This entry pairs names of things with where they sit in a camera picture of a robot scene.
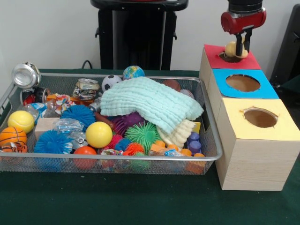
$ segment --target black cable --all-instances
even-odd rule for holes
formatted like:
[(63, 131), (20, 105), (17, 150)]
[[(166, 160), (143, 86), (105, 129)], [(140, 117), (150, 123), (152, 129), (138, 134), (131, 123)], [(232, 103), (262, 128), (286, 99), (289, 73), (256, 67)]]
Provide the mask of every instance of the black cable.
[(92, 66), (92, 64), (91, 64), (91, 62), (90, 62), (89, 60), (84, 61), (84, 63), (83, 63), (83, 65), (82, 65), (81, 69), (84, 69), (86, 63), (88, 63), (89, 66), (90, 66), (90, 68), (93, 69), (93, 66)]

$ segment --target orange spiky ball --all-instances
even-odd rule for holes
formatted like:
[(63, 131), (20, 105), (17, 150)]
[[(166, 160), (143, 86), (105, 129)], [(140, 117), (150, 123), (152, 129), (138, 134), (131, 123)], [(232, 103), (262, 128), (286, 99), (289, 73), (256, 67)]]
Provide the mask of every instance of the orange spiky ball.
[(135, 155), (137, 152), (141, 152), (143, 154), (145, 154), (145, 149), (144, 147), (139, 144), (139, 143), (131, 143), (127, 146), (126, 151), (129, 151), (128, 155), (129, 156), (133, 156)]

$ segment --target yellow tennis ball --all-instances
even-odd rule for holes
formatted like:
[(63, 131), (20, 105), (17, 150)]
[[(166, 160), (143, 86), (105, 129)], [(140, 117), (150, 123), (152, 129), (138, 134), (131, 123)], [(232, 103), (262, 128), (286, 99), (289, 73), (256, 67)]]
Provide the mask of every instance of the yellow tennis ball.
[(113, 131), (104, 122), (92, 123), (86, 130), (86, 140), (90, 146), (100, 149), (107, 146), (113, 138)]
[(34, 119), (29, 112), (19, 110), (9, 116), (7, 124), (9, 127), (20, 128), (28, 134), (34, 127)]

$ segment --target orange bottle cap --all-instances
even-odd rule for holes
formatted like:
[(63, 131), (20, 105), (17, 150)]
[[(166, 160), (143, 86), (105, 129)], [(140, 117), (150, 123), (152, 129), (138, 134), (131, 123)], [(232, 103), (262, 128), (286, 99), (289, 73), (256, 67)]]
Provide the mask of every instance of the orange bottle cap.
[(182, 149), (180, 153), (185, 156), (192, 156), (192, 152), (189, 149)]
[(165, 143), (163, 141), (161, 141), (161, 140), (156, 140), (155, 144), (157, 144), (157, 145), (165, 148)]
[(196, 153), (194, 154), (194, 157), (205, 157), (205, 155), (203, 155), (202, 153)]
[(175, 144), (169, 144), (169, 145), (168, 145), (168, 148), (169, 148), (169, 149), (175, 149), (176, 151), (178, 151), (178, 147), (177, 147), (177, 145), (175, 145)]

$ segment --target folded towel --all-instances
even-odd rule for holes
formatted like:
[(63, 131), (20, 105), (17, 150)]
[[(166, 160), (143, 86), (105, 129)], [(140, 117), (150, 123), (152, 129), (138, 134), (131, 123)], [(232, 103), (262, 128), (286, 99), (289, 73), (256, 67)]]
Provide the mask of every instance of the folded towel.
[(161, 139), (169, 145), (175, 144), (179, 148), (183, 148), (184, 143), (187, 142), (188, 137), (192, 134), (193, 129), (195, 128), (196, 124), (192, 121), (183, 120), (171, 134), (166, 134), (162, 131), (159, 127), (157, 128), (157, 132), (159, 133)]
[(100, 107), (104, 116), (136, 111), (167, 134), (184, 119), (195, 120), (203, 113), (200, 104), (191, 97), (147, 77), (116, 83), (104, 92)]

